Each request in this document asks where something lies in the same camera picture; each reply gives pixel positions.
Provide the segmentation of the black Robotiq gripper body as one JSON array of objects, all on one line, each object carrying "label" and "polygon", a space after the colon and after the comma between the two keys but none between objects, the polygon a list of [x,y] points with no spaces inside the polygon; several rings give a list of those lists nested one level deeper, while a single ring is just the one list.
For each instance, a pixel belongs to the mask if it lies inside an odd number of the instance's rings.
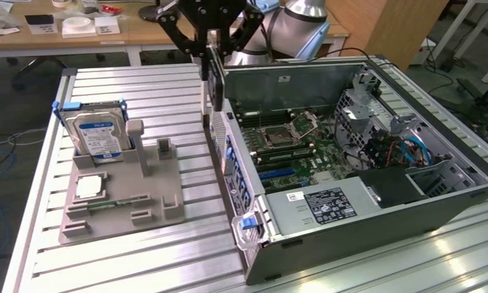
[{"label": "black Robotiq gripper body", "polygon": [[232,35],[229,28],[247,9],[247,1],[177,1],[177,8],[195,28],[193,57],[205,57],[208,32],[219,30],[219,50],[223,56],[240,51],[247,43],[247,32],[240,27]]}]

